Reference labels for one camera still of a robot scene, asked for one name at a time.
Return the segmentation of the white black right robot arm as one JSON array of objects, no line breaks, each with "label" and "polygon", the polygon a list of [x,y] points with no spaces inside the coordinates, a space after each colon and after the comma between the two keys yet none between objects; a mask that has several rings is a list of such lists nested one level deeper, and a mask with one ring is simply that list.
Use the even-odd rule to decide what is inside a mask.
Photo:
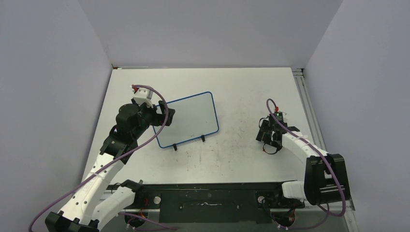
[{"label": "white black right robot arm", "polygon": [[310,141],[297,127],[284,122],[282,112],[259,120],[258,142],[286,149],[305,165],[303,180],[285,181],[273,194],[276,205],[286,207],[293,199],[311,205],[338,203],[345,205],[351,197],[344,158],[331,154]]}]

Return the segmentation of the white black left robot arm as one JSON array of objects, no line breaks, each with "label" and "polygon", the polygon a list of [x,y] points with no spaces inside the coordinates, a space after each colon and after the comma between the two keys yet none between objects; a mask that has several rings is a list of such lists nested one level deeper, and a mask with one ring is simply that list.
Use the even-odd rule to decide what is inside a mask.
[{"label": "white black left robot arm", "polygon": [[140,149],[137,140],[151,126],[170,126],[175,109],[159,101],[161,112],[149,100],[125,104],[119,108],[116,124],[104,140],[96,160],[80,187],[58,211],[50,212],[45,224],[50,232],[99,232],[125,207],[138,208],[144,203],[144,194],[138,191],[142,184],[126,180],[113,196],[103,202],[112,179],[128,162],[130,155]]}]

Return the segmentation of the blue-framed whiteboard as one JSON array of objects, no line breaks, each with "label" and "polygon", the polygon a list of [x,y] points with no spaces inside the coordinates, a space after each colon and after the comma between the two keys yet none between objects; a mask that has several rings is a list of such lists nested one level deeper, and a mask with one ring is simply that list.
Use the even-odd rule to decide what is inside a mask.
[{"label": "blue-framed whiteboard", "polygon": [[172,124],[164,127],[156,138],[160,148],[201,139],[201,135],[206,137],[220,130],[213,94],[210,91],[173,100],[167,105],[176,112]]}]

